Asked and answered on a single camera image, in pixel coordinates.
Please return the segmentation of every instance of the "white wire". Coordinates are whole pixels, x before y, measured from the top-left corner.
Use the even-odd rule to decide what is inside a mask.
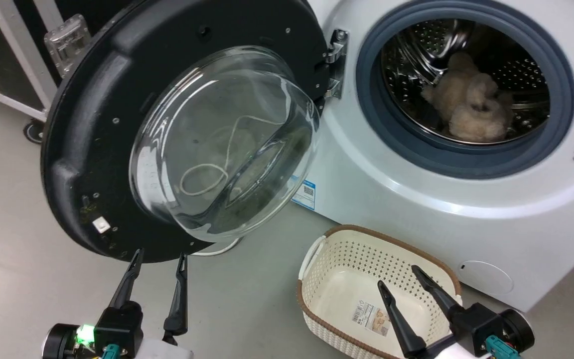
[[[225,178],[225,181],[227,181],[227,179],[230,177],[230,175],[228,175],[227,173],[227,166],[230,164],[230,149],[232,147],[232,141],[234,139],[234,133],[236,132],[236,127],[239,124],[239,122],[241,121],[241,118],[251,118],[252,120],[257,120],[259,122],[262,123],[268,123],[270,125],[284,125],[285,122],[287,122],[287,116],[289,114],[289,108],[291,106],[291,97],[289,96],[289,93],[287,92],[287,84],[285,82],[284,79],[281,79],[281,89],[282,91],[285,93],[286,99],[287,101],[285,101],[285,121],[283,122],[272,122],[269,120],[265,120],[262,118],[258,118],[256,116],[251,116],[251,115],[243,115],[240,116],[236,119],[236,121],[234,121],[234,126],[232,128],[232,133],[230,134],[230,139],[227,142],[227,151],[225,153],[225,165],[223,165],[222,167],[217,165],[217,164],[199,164],[196,166],[192,166],[190,168],[188,168],[183,175],[180,177],[180,181],[178,184],[178,189],[184,194],[184,195],[188,195],[191,197],[195,197],[201,194],[205,194],[208,193],[209,191],[213,190],[214,188],[216,188],[216,186],[218,186],[218,184],[223,180],[223,178]],[[210,186],[200,190],[200,191],[196,191],[196,192],[188,192],[185,190],[185,186],[183,186],[183,183],[185,182],[185,177],[187,175],[189,175],[190,173],[192,173],[193,171],[197,170],[198,168],[215,168],[219,171],[221,171],[221,176],[218,177],[218,179],[212,183]],[[234,188],[234,190],[239,190],[242,191],[240,188],[236,187]],[[234,241],[232,243],[230,243],[230,245],[228,245],[227,247],[220,249],[220,250],[215,250],[214,252],[197,252],[194,253],[192,255],[196,255],[197,257],[212,257],[213,255],[219,255],[219,254],[223,254],[225,252],[227,252],[228,250],[232,249],[233,247],[235,247],[237,244],[239,244],[239,242],[241,241],[242,237],[240,238],[236,238],[234,239]]]
[[[232,243],[230,243],[230,245],[228,245],[227,247],[220,249],[220,250],[214,250],[214,252],[196,252],[192,255],[196,255],[197,257],[212,257],[212,255],[219,255],[219,254],[223,254],[225,252],[227,252],[228,250],[232,249],[235,247],[235,245],[239,244],[239,242],[241,241],[241,238],[236,238],[234,239],[234,241]]]
[[[239,124],[239,122],[241,121],[241,118],[251,118],[252,120],[257,120],[259,122],[263,122],[263,123],[269,123],[271,125],[283,125],[284,122],[271,122],[269,120],[264,120],[262,118],[258,118],[256,116],[250,116],[250,115],[243,115],[239,118],[236,119],[236,121],[234,121],[234,127],[232,128],[232,133],[230,134],[230,140],[227,142],[227,152],[225,153],[225,165],[224,166],[219,166],[217,164],[200,164],[200,165],[196,165],[196,166],[192,166],[190,168],[188,168],[183,175],[180,177],[180,183],[178,184],[178,189],[180,189],[180,191],[184,194],[184,195],[188,195],[191,197],[197,196],[197,195],[201,195],[201,194],[205,194],[208,193],[209,191],[213,190],[214,188],[216,188],[216,186],[218,186],[218,184],[223,181],[223,178],[225,178],[225,181],[227,181],[227,179],[230,177],[230,175],[228,175],[227,173],[227,166],[230,164],[230,149],[232,148],[232,141],[234,139],[234,133],[236,132],[236,127]],[[215,168],[219,171],[221,171],[221,176],[218,177],[218,179],[212,183],[212,185],[200,190],[200,191],[196,191],[196,192],[188,192],[187,190],[185,190],[185,186],[183,186],[183,183],[185,182],[185,177],[187,175],[189,175],[190,173],[192,173],[195,170],[198,170],[199,168]]]
[[[82,344],[84,345],[84,348],[86,348],[86,349],[89,350],[90,352],[93,352],[93,353],[94,353],[94,349],[91,348],[91,346],[89,346],[88,343],[82,343]]]

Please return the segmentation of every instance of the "door hinge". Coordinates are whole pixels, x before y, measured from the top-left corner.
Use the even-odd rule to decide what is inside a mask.
[[[66,77],[78,54],[90,43],[92,37],[86,19],[81,14],[72,16],[43,37],[54,66],[61,77]]]
[[[342,97],[342,82],[344,81],[344,61],[347,56],[347,41],[349,33],[345,30],[336,29],[331,38],[331,47],[325,58],[329,64],[329,84],[325,93],[325,98]]]

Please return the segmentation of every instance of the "open door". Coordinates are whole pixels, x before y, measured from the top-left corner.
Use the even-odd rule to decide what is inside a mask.
[[[329,83],[306,0],[143,0],[93,39],[41,151],[78,244],[175,259],[243,236],[300,186]]]

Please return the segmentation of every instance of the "woven basket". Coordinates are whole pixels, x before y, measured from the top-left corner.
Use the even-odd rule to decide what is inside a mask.
[[[373,230],[355,225],[332,228],[311,246],[298,274],[298,302],[307,326],[355,359],[401,358],[391,323],[381,317],[387,311],[376,284],[383,280],[427,345],[447,336],[448,321],[415,279],[412,264],[462,304],[460,283],[444,263]],[[385,324],[371,325],[373,318]]]

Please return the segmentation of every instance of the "stuffed animal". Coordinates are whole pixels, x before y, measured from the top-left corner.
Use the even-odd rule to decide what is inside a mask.
[[[444,77],[422,91],[452,136],[479,143],[504,139],[513,120],[512,96],[496,95],[497,84],[465,52],[451,56]]]

